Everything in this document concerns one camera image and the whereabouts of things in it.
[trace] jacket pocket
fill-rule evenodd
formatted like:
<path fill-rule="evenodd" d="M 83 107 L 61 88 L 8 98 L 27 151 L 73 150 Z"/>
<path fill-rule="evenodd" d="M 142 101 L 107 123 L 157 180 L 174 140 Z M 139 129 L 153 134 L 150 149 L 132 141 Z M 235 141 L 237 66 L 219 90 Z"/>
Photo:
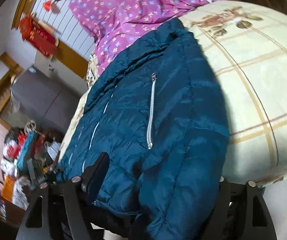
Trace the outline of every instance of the jacket pocket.
<path fill-rule="evenodd" d="M 154 109 L 154 104 L 155 104 L 156 81 L 157 81 L 157 75 L 156 75 L 156 73 L 153 73 L 151 75 L 152 84 L 151 84 L 149 120 L 148 120 L 147 134 L 146 134 L 148 150 L 150 150 L 153 146 L 151 133 L 152 133 L 152 122 L 153 122 L 153 109 Z"/>

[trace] pink blanket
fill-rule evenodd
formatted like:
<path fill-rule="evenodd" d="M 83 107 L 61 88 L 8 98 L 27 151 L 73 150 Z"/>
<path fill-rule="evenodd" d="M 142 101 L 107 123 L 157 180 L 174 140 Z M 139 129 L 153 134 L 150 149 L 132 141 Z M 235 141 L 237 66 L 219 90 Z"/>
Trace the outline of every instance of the pink blanket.
<path fill-rule="evenodd" d="M 83 28 L 93 36 L 100 75 L 125 48 L 163 22 L 212 0 L 72 0 Z"/>

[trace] bed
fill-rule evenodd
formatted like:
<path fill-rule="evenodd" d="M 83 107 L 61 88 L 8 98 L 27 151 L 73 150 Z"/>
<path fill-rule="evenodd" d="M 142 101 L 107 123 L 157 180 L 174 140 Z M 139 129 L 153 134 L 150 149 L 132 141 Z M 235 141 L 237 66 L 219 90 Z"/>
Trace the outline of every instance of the bed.
<path fill-rule="evenodd" d="M 217 1 L 179 19 L 194 33 L 224 92 L 230 144 L 222 175 L 261 187 L 287 179 L 287 16 L 255 4 Z M 90 68 L 97 73 L 94 54 Z M 60 159 L 90 89 L 80 99 Z"/>

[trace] silver screw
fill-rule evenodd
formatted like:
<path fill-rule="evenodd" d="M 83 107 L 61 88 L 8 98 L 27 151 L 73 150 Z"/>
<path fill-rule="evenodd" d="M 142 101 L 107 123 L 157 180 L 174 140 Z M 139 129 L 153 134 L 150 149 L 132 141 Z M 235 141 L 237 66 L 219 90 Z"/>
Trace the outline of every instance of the silver screw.
<path fill-rule="evenodd" d="M 250 187 L 255 187 L 255 186 L 256 186 L 256 183 L 255 183 L 254 181 L 250 180 L 250 181 L 248 181 L 248 185 L 249 185 Z"/>
<path fill-rule="evenodd" d="M 40 184 L 40 188 L 41 189 L 44 189 L 44 188 L 47 188 L 47 187 L 48 187 L 48 183 L 47 182 L 44 182 L 44 183 Z"/>
<path fill-rule="evenodd" d="M 79 181 L 81 181 L 81 180 L 82 180 L 82 179 L 81 179 L 80 176 L 75 176 L 75 177 L 73 177 L 73 178 L 71 179 L 71 181 L 74 182 L 74 183 L 77 183 L 77 182 L 79 182 Z"/>

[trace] pile of clutter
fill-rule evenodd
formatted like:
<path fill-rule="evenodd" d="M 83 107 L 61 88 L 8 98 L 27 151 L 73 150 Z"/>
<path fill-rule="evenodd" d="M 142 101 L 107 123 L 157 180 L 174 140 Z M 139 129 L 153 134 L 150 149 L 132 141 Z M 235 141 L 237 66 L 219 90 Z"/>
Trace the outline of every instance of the pile of clutter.
<path fill-rule="evenodd" d="M 26 210 L 30 193 L 50 177 L 55 178 L 62 139 L 59 132 L 42 130 L 34 121 L 24 128 L 13 127 L 4 141 L 1 195 Z"/>

